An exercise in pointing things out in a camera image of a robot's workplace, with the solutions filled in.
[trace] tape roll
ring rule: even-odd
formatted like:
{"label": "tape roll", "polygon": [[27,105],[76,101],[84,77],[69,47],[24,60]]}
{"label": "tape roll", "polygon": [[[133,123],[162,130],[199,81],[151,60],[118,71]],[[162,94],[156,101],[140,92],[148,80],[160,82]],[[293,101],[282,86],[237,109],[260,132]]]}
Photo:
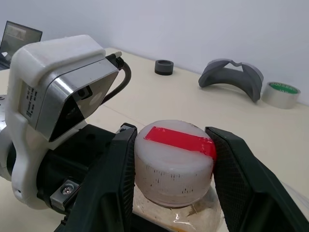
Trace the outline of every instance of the tape roll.
{"label": "tape roll", "polygon": [[280,108],[291,109],[295,106],[300,90],[280,82],[268,82],[262,95],[262,101]]}

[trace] white cylinder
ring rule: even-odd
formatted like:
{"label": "white cylinder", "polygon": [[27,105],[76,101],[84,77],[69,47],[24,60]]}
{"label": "white cylinder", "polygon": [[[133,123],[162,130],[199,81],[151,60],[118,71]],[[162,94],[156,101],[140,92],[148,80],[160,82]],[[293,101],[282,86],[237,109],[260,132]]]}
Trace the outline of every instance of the white cylinder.
{"label": "white cylinder", "polygon": [[215,152],[210,137],[190,123],[177,120],[152,123],[139,132],[135,141],[137,186],[146,198],[168,207],[181,207],[198,201],[210,187],[213,155],[152,141],[147,135],[154,127],[180,132],[180,139],[187,135],[192,135],[193,139],[200,138],[204,141],[200,143],[201,149],[207,150],[212,146]]}

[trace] laptop screen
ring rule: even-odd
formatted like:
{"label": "laptop screen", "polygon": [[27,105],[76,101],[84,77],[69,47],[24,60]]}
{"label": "laptop screen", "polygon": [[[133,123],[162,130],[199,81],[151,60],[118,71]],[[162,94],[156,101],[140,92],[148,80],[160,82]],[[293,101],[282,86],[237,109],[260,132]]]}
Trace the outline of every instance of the laptop screen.
{"label": "laptop screen", "polygon": [[42,32],[13,22],[6,22],[0,46],[0,62],[10,67],[14,53],[21,47],[39,42]]}

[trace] red tape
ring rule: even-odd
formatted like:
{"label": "red tape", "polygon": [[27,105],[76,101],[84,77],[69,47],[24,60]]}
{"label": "red tape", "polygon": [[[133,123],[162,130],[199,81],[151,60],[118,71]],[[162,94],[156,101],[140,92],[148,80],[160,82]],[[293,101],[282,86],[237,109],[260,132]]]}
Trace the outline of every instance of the red tape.
{"label": "red tape", "polygon": [[213,160],[217,159],[216,148],[210,138],[198,137],[161,127],[152,127],[144,139],[188,151],[197,151],[212,157]]}

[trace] beige table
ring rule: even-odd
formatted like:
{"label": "beige table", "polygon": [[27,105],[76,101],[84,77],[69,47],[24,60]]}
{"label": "beige table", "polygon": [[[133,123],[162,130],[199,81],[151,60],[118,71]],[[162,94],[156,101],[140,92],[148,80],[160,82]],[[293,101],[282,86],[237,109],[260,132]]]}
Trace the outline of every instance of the beige table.
{"label": "beige table", "polygon": [[[114,51],[107,49],[107,54]],[[154,73],[154,61],[127,53],[123,58],[132,69],[131,82],[89,117],[88,123],[117,131],[128,122],[140,130],[157,120],[179,119],[200,128],[231,131],[242,137],[281,181],[309,197],[309,107],[298,104],[282,110],[262,101],[254,104],[231,86],[200,89],[198,74],[175,68],[172,76],[160,76]],[[6,93],[8,74],[0,72],[0,94]],[[114,86],[123,76],[121,72]],[[0,208],[0,231],[52,232],[62,219],[52,210],[35,211],[18,202],[11,183],[4,179],[0,179]],[[227,232],[225,223],[219,231]]]}

